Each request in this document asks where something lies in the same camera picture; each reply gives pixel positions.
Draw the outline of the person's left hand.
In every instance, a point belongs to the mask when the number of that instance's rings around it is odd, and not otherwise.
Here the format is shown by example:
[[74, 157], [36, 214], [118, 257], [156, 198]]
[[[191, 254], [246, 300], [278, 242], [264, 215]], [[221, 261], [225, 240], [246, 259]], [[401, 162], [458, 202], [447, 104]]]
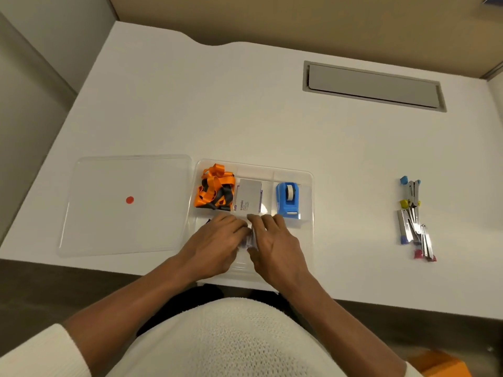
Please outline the person's left hand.
[[189, 282], [223, 274], [236, 259], [240, 244], [217, 241], [210, 233], [209, 221], [190, 237], [178, 253], [179, 273]]

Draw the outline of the person's right hand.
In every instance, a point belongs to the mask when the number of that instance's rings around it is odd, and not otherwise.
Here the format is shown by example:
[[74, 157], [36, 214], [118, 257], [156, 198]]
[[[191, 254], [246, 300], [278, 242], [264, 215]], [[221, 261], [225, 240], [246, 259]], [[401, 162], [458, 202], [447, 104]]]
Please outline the person's right hand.
[[248, 248], [255, 271], [275, 290], [285, 297], [299, 290], [310, 275], [299, 240], [293, 236], [280, 215], [272, 216], [276, 232], [264, 230], [260, 215], [249, 214], [248, 220], [255, 229], [258, 249]]

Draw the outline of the person's left forearm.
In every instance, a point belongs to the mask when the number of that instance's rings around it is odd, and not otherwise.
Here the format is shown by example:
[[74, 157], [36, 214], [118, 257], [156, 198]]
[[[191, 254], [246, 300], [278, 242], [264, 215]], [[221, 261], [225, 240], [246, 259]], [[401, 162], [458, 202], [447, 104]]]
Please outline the person's left forearm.
[[64, 321], [63, 327], [79, 349], [91, 377], [102, 373], [170, 298], [197, 280], [194, 259], [194, 255], [173, 256]]

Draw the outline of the person's right forearm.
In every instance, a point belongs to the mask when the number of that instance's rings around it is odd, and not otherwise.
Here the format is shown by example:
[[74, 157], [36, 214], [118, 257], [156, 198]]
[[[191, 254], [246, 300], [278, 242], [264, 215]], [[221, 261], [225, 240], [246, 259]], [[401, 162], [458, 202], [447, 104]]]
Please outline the person's right forearm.
[[335, 302], [308, 271], [271, 279], [347, 377], [405, 377], [406, 362]]

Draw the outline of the blue tape dispenser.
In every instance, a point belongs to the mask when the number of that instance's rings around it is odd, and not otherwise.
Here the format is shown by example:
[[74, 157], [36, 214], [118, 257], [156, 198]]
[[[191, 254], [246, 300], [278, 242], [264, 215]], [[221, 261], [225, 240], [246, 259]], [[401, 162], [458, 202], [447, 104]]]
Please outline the blue tape dispenser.
[[276, 185], [277, 214], [285, 219], [299, 220], [300, 186], [295, 182], [281, 182]]

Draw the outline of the grey cardboard box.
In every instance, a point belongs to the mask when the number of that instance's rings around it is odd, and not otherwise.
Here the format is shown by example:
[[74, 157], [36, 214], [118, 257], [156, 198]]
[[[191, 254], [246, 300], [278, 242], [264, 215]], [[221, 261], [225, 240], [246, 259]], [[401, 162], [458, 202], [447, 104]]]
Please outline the grey cardboard box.
[[248, 214], [259, 215], [262, 194], [260, 180], [241, 178], [234, 195], [234, 214], [239, 217], [246, 217]]

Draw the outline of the clear plastic organizer tray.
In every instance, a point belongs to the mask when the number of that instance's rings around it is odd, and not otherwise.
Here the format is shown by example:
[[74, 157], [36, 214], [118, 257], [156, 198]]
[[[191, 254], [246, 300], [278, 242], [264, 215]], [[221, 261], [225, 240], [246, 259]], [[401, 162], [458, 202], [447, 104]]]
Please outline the clear plastic organizer tray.
[[192, 195], [188, 217], [185, 222], [184, 240], [194, 234], [209, 219], [218, 214], [217, 210], [197, 208], [196, 201], [198, 187], [201, 185], [203, 171], [214, 164], [222, 165], [225, 171], [236, 178], [236, 188], [241, 178], [255, 179], [262, 182], [263, 194], [261, 212], [259, 215], [277, 214], [276, 185], [281, 182], [295, 182], [300, 186], [300, 219], [285, 219], [286, 226], [300, 242], [308, 268], [313, 271], [314, 249], [314, 198], [313, 175], [307, 171], [284, 169], [270, 166], [260, 166], [245, 163], [201, 159], [195, 165], [192, 177]]

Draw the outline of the black trousers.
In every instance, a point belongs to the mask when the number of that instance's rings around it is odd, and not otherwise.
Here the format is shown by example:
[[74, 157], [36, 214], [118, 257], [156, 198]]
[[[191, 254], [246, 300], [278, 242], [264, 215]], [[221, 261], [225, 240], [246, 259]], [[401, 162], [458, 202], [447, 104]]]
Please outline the black trousers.
[[136, 332], [136, 337], [148, 330], [179, 315], [184, 311], [214, 302], [223, 298], [246, 298], [267, 304], [281, 311], [303, 329], [313, 334], [311, 327], [301, 318], [300, 314], [292, 308], [283, 295], [273, 291], [244, 289], [241, 287], [200, 284], [187, 288], [167, 301], [145, 324]]

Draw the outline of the clear plastic lid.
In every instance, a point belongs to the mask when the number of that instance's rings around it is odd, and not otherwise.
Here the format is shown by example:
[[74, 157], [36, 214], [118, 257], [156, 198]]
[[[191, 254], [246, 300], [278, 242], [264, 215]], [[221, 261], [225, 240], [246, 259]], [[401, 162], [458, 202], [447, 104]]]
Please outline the clear plastic lid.
[[[191, 192], [188, 155], [81, 158], [57, 252], [70, 258], [178, 251]], [[134, 203], [125, 202], [128, 196]]]

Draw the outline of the white knit sweater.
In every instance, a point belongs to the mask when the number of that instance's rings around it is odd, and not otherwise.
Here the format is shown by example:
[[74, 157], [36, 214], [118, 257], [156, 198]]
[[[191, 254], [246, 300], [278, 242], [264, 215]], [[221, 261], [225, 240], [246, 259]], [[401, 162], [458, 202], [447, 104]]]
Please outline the white knit sweater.
[[[91, 377], [54, 324], [0, 357], [0, 377]], [[106, 377], [347, 377], [324, 347], [279, 310], [223, 298], [182, 312], [130, 345]]]

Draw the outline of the dark blue mini stapler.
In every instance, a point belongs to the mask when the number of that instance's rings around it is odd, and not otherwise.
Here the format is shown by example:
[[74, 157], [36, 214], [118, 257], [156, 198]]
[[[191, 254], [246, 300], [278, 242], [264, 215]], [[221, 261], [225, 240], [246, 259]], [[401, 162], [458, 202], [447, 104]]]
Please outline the dark blue mini stapler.
[[407, 209], [398, 210], [397, 215], [400, 229], [400, 243], [401, 245], [407, 245], [414, 241], [415, 231], [412, 220]]

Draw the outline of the orange object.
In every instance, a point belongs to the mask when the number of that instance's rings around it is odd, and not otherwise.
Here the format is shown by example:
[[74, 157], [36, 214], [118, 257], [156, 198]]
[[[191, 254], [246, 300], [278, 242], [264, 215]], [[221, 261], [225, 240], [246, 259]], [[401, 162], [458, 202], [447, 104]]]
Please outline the orange object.
[[407, 361], [422, 377], [473, 377], [464, 361], [439, 350], [428, 350]]

